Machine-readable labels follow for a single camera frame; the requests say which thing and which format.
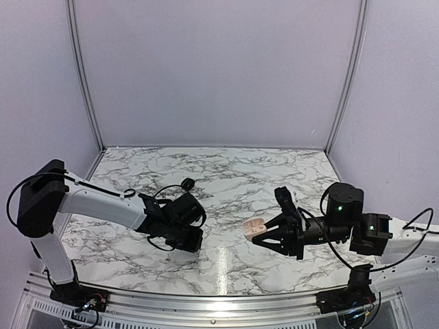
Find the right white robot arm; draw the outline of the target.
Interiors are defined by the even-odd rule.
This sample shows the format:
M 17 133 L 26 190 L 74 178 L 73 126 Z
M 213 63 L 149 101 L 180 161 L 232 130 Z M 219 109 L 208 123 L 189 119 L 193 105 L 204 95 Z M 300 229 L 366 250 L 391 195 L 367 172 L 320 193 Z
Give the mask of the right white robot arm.
M 438 226 L 402 221 L 386 214 L 364 213 L 364 192 L 346 183 L 334 183 L 323 193 L 319 217 L 296 207 L 286 187 L 276 188 L 275 198 L 281 213 L 264 221 L 244 221 L 244 236 L 251 243 L 284 256 L 302 260 L 308 245 L 348 243 L 349 250 L 363 256 L 384 253 L 405 254 L 389 265 L 352 266 L 336 252 L 335 257 L 351 271 L 347 287 L 340 291 L 340 301 L 354 307 L 374 293 L 394 287 L 438 279 Z

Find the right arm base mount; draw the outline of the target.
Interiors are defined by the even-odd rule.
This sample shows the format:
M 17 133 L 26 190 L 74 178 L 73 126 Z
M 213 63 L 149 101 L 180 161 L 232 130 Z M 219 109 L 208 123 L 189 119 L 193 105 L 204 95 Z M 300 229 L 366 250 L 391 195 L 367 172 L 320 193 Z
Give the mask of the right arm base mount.
M 370 289 L 371 269 L 372 265 L 355 266 L 345 287 L 317 293 L 320 313 L 337 313 L 342 328 L 364 328 L 377 300 Z

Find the white earbud charging case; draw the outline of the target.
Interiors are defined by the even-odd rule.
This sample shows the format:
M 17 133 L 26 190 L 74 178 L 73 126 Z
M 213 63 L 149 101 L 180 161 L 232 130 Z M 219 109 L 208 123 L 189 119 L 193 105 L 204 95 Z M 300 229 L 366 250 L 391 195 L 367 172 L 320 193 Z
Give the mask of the white earbud charging case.
M 263 218 L 248 219 L 242 224 L 244 229 L 244 236 L 248 241 L 253 237 L 267 232 L 265 221 Z

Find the black earbud charging case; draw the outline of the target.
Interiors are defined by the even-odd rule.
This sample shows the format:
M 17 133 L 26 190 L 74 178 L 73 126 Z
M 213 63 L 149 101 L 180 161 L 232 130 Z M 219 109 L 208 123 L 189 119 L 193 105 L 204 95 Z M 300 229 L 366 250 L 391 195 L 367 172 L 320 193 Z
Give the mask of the black earbud charging case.
M 195 186 L 195 180 L 193 180 L 192 178 L 185 178 L 181 182 L 181 187 L 186 191 L 190 191 L 194 186 Z

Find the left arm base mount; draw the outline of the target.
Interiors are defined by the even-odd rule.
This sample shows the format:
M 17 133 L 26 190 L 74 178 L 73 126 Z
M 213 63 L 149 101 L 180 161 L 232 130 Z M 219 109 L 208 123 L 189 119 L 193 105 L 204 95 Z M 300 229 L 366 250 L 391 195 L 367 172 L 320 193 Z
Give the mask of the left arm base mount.
M 50 298 L 56 302 L 74 306 L 75 309 L 71 313 L 72 319 L 75 319 L 76 315 L 83 312 L 91 311 L 95 313 L 95 319 L 89 326 L 61 319 L 64 328 L 96 328 L 99 325 L 100 313 L 106 310 L 109 291 L 80 284 L 75 267 L 73 268 L 73 280 L 66 284 L 56 284 L 51 279 L 49 270 L 46 269 L 45 271 L 47 281 L 51 286 Z

